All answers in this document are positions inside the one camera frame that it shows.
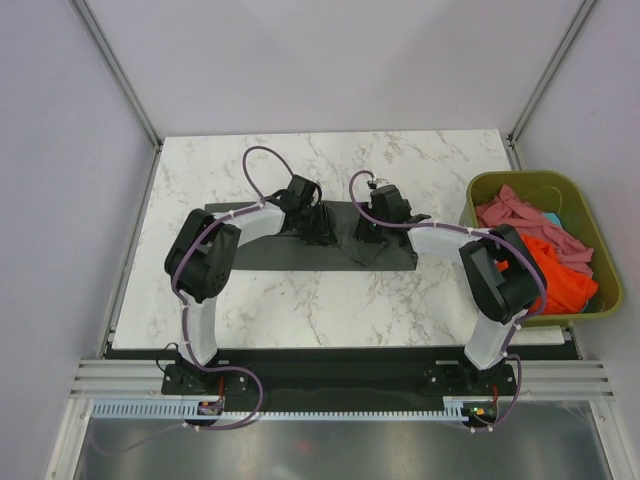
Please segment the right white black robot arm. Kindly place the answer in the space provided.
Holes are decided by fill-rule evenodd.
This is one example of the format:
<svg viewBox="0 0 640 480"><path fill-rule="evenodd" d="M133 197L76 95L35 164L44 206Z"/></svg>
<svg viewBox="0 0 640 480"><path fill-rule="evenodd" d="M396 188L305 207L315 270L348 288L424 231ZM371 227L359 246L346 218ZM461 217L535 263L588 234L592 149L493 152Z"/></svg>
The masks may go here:
<svg viewBox="0 0 640 480"><path fill-rule="evenodd" d="M483 392L494 381L519 325L546 301L546 280L519 234L510 226L493 230L462 227L434 220L390 223L363 212L363 218L388 229L405 230L413 250L462 266L478 309L473 333L464 347L469 362L458 368L467 392Z"/></svg>

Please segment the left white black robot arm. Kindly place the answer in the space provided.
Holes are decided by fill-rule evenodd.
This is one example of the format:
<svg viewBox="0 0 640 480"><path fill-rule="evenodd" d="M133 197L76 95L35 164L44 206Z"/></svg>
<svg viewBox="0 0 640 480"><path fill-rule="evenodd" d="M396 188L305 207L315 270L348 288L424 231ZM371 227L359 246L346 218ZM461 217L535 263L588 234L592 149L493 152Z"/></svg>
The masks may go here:
<svg viewBox="0 0 640 480"><path fill-rule="evenodd" d="M307 245L337 244L334 223L323 204L291 210L258 202L219 216L203 209L188 214L164 269L180 303L179 352L190 363L184 379L196 392L211 392L219 382L220 371L210 362L218 351L216 303L229 282L237 250L261 238L289 233Z"/></svg>

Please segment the dark grey t shirt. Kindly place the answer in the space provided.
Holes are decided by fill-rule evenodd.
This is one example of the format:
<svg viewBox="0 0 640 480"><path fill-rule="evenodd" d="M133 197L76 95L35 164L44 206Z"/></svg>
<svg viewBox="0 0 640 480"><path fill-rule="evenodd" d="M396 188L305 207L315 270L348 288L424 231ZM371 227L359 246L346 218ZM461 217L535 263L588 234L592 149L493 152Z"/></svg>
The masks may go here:
<svg viewBox="0 0 640 480"><path fill-rule="evenodd" d="M291 209L281 201L272 202ZM366 244L353 238L360 214L348 202L329 201L325 204L334 222L337 244L321 247L307 245L291 233L261 238L237 250L234 270L246 271L413 271L417 254L405 235L405 246Z"/></svg>

